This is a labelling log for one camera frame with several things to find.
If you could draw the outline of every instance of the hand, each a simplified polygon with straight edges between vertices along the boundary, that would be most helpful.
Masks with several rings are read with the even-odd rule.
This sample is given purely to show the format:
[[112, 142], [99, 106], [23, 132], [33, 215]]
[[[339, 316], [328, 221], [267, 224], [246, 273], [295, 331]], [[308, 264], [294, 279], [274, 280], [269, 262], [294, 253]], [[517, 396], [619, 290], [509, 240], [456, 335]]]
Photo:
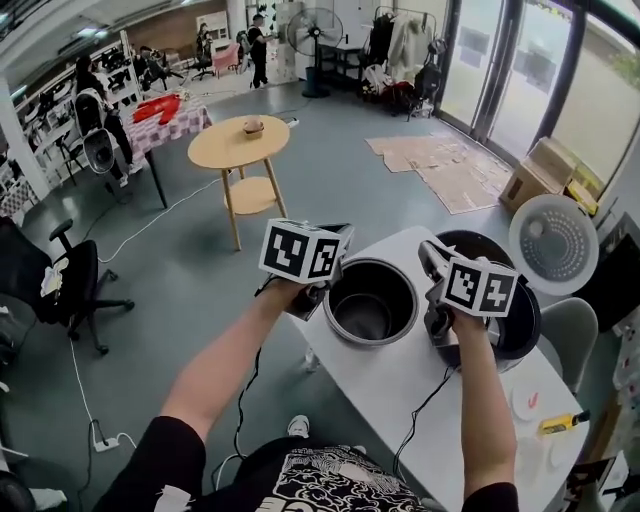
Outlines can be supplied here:
[[276, 277], [273, 281], [271, 281], [266, 290], [274, 290], [278, 293], [283, 300], [286, 301], [287, 306], [291, 303], [293, 299], [296, 298], [300, 291], [304, 290], [308, 285], [296, 283], [294, 281], [290, 281], [289, 279], [284, 279], [282, 277]]
[[486, 331], [482, 317], [471, 316], [456, 308], [451, 308], [451, 310], [453, 311], [453, 332], [456, 333], [458, 339], [466, 337], [465, 335]]

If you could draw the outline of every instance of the white table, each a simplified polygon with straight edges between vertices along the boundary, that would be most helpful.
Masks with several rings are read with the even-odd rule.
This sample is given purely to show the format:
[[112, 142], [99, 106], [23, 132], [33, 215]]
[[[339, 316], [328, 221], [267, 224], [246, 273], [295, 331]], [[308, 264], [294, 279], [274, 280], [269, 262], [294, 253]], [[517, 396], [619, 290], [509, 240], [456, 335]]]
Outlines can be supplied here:
[[[431, 232], [426, 228], [414, 227], [353, 256], [392, 263], [413, 282], [420, 298], [420, 313], [403, 339], [380, 348], [356, 347], [334, 333], [322, 307], [308, 322], [293, 319], [338, 387], [393, 452], [397, 451], [411, 427], [411, 411], [440, 384], [446, 369], [431, 346], [423, 323], [428, 306], [424, 295], [433, 283], [422, 270], [418, 246], [429, 236]], [[537, 348], [517, 367], [501, 375], [509, 402], [514, 384], [522, 379], [537, 384], [540, 411], [539, 417], [529, 423], [514, 419], [518, 438], [534, 436], [542, 419], [582, 411]], [[461, 406], [461, 377], [456, 374], [423, 409], [418, 417], [416, 435], [401, 456], [405, 467], [449, 512], [458, 512], [463, 504]], [[554, 436], [543, 439], [545, 456], [537, 479], [533, 485], [516, 482], [522, 512], [544, 510], [575, 463], [587, 432], [588, 424], [585, 423], [569, 433], [556, 434], [573, 437], [568, 439], [569, 455], [555, 470], [548, 461], [549, 445]]]

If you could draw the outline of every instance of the power strip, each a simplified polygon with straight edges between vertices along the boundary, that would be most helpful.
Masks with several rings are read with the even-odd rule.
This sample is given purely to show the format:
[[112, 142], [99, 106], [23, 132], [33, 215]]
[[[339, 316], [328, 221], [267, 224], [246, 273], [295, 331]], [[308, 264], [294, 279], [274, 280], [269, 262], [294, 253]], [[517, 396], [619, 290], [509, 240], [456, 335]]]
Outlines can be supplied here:
[[100, 441], [99, 443], [94, 443], [93, 447], [96, 450], [96, 453], [102, 453], [102, 452], [106, 452], [109, 450], [113, 450], [114, 448], [117, 448], [118, 446], [120, 446], [120, 443], [118, 442], [118, 440], [115, 437], [110, 437], [109, 439], [103, 441]]

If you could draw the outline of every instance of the white sneaker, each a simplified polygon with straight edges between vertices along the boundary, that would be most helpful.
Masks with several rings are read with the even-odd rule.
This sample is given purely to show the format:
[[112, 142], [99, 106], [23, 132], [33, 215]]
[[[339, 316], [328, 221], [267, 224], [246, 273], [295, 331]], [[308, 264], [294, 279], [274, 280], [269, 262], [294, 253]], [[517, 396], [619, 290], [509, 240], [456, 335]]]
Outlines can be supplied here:
[[129, 165], [129, 175], [135, 174], [140, 170], [142, 170], [142, 162], [133, 162]]
[[289, 422], [287, 434], [289, 434], [290, 437], [304, 437], [307, 439], [309, 437], [309, 418], [302, 414], [294, 417]]

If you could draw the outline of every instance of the wooden stool leg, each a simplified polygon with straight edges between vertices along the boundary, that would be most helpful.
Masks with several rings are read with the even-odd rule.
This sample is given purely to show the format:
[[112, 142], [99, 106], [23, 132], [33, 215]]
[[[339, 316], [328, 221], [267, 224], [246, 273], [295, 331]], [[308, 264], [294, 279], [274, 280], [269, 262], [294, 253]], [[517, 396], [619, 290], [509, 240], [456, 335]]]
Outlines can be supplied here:
[[284, 201], [282, 200], [282, 195], [280, 194], [280, 188], [278, 187], [278, 182], [276, 181], [276, 175], [273, 172], [273, 166], [271, 165], [271, 160], [268, 158], [264, 159], [264, 165], [267, 168], [267, 172], [269, 173], [269, 179], [271, 180], [271, 186], [273, 187], [273, 192], [276, 195], [276, 201], [278, 202], [278, 208], [280, 208], [280, 214], [287, 218], [287, 210], [284, 207]]
[[229, 172], [229, 170], [222, 171], [222, 183], [224, 184], [224, 195], [227, 198], [227, 209], [229, 210], [229, 220], [231, 221], [231, 229], [233, 229], [233, 239], [236, 242], [236, 250], [241, 251], [240, 235], [238, 234], [238, 226], [236, 226], [236, 213], [233, 211], [231, 189], [229, 188]]

